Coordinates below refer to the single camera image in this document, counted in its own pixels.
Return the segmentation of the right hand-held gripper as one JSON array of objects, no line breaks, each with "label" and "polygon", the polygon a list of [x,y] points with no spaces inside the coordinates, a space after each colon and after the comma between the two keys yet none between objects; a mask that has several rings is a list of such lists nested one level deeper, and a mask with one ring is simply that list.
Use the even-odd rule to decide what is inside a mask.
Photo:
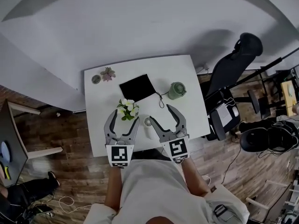
[{"label": "right hand-held gripper", "polygon": [[168,111],[176,121],[176,133],[172,134],[170,129],[163,129],[152,117],[149,120],[159,136],[161,146],[166,151],[171,161],[179,164],[189,158],[189,135],[186,132],[186,119],[184,115],[174,106],[166,105]]}]

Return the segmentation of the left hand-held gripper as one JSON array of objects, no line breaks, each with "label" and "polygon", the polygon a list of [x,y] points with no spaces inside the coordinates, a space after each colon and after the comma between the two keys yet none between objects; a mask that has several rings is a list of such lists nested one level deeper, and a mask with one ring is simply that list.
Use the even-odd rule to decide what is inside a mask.
[{"label": "left hand-held gripper", "polygon": [[108,161],[111,167],[125,168],[132,159],[135,137],[140,124],[139,117],[136,118],[127,134],[122,134],[121,138],[116,138],[114,132],[115,121],[117,118],[117,109],[114,110],[108,117],[104,125],[104,134],[106,140],[110,141],[106,144]]}]

